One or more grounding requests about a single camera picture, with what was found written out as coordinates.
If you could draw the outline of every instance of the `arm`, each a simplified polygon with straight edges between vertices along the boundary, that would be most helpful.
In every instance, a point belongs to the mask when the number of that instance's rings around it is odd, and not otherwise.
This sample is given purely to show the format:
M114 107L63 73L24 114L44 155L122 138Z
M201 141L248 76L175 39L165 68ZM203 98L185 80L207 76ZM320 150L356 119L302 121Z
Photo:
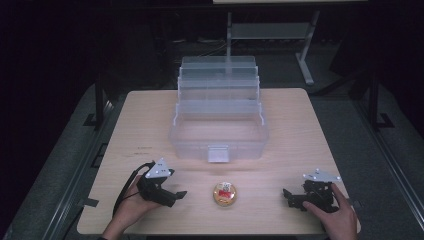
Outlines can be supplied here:
M142 219L147 212L161 206L158 203L144 200L138 194L137 182L140 177L137 176L131 184L125 194L127 198L119 205L118 210L103 232L103 238L108 240L119 239L128 227Z
M334 213L326 213L310 202L303 202L303 206L321 220L332 240L356 240L357 217L345 196L340 192L336 184L332 184L334 195L340 209Z

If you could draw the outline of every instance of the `plastic box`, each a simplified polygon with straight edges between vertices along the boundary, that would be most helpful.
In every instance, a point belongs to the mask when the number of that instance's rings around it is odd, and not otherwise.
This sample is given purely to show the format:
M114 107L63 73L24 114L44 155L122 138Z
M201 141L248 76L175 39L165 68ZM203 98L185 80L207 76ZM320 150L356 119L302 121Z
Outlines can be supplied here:
M261 157L268 127L254 57L184 57L169 139L179 158Z

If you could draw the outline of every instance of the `white desk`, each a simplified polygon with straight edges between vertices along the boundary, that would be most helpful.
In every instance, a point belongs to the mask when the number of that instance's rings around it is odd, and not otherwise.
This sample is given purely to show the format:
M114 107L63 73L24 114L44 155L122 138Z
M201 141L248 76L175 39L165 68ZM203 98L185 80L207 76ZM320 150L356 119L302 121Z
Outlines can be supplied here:
M315 168L339 175L310 100L302 89L263 89L261 94L270 131L263 156L212 164L176 158L167 137L177 91L129 93L89 196L99 203L85 207L78 231L102 233L132 171L164 157L175 173L163 188L188 193L172 208L150 212L127 233L322 234L315 217L289 208L282 197L283 188L303 194L302 174ZM218 206L212 197L215 185L223 181L234 184L239 194L229 207ZM346 194L343 183L338 186Z

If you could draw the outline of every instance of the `table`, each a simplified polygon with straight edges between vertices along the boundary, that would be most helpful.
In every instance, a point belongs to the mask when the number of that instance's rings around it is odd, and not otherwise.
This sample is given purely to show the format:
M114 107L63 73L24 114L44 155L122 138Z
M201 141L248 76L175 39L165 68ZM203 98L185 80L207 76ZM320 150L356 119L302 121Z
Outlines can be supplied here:
M172 208L148 213L126 233L322 234L315 217L289 208L282 197L283 188L303 194L302 175L316 168L339 175L308 95L303 89L262 89L261 94L270 133L262 157L213 164L178 159L167 139L177 91L129 93L89 195L98 205L84 208L78 231L102 233L131 172L164 157L175 173L163 188L188 193ZM234 184L239 194L229 207L218 206L212 197L215 185L223 181ZM346 194L343 183L338 186Z

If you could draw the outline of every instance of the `round container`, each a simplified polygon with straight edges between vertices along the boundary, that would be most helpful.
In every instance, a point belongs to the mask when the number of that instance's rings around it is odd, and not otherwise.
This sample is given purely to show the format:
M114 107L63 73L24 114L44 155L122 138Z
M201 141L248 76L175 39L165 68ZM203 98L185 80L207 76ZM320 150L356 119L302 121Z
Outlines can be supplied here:
M229 182L218 183L213 190L213 199L219 206L230 206L237 199L236 188Z

